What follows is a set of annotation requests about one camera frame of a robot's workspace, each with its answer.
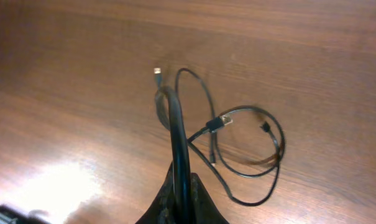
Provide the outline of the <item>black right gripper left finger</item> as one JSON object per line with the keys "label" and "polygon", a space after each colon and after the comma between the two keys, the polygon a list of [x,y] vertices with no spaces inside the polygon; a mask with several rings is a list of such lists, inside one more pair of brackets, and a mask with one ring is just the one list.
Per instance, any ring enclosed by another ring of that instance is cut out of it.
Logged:
{"label": "black right gripper left finger", "polygon": [[174,224],[173,163],[155,199],[136,224]]}

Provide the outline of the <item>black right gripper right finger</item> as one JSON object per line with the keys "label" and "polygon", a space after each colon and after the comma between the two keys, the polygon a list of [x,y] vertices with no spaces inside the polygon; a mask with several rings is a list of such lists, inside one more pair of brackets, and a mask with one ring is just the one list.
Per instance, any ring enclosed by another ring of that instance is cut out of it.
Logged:
{"label": "black right gripper right finger", "polygon": [[221,215],[198,174],[191,174],[191,200],[195,212],[195,224],[228,224]]}

